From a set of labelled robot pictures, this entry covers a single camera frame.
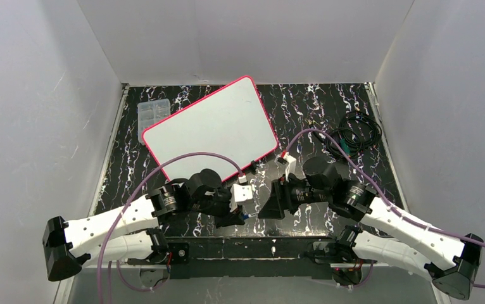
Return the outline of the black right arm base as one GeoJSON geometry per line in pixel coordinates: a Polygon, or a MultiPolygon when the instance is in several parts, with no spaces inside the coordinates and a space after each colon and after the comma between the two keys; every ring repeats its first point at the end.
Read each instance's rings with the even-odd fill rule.
{"type": "Polygon", "coordinates": [[[317,265],[331,267],[332,280],[344,288],[363,286],[370,279],[375,262],[358,258],[353,250],[336,241],[309,243],[303,253],[317,265]]]}

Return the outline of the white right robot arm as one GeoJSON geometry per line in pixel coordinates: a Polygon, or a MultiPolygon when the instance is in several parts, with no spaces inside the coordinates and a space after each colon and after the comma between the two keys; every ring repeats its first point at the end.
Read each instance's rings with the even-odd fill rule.
{"type": "Polygon", "coordinates": [[[300,205],[327,203],[337,215],[371,226],[389,235],[375,236],[346,227],[334,250],[346,257],[386,263],[432,282],[440,292],[458,299],[470,298],[481,259],[482,239],[468,234],[448,236],[401,208],[387,204],[364,184],[345,179],[333,163],[313,157],[303,164],[304,178],[293,170],[296,160],[281,158],[285,173],[272,181],[261,219],[283,219],[300,205]]]}

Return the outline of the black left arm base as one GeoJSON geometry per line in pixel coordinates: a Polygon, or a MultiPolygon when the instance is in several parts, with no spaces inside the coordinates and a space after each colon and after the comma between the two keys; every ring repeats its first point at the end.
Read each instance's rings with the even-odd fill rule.
{"type": "Polygon", "coordinates": [[[138,259],[138,265],[184,265],[190,261],[189,243],[169,241],[160,228],[152,228],[137,234],[139,242],[149,250],[145,258],[138,259]]]}

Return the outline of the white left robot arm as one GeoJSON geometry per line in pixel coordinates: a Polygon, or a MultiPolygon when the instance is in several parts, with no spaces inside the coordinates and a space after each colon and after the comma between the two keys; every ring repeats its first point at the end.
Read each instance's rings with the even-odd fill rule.
{"type": "Polygon", "coordinates": [[[175,254],[161,225],[190,212],[212,216],[217,227],[243,225],[242,204],[252,199],[253,189],[245,176],[225,186],[215,171],[203,169],[134,199],[128,207],[78,220],[53,217],[47,221],[42,238],[47,279],[62,281],[104,261],[160,263],[175,254]]]}

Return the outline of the pink framed whiteboard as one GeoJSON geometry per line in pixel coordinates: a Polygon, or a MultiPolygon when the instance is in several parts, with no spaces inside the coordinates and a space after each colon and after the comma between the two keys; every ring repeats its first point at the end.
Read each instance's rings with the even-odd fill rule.
{"type": "Polygon", "coordinates": [[[151,156],[167,180],[188,178],[209,168],[223,181],[279,146],[254,80],[245,75],[186,106],[142,132],[151,156]]]}

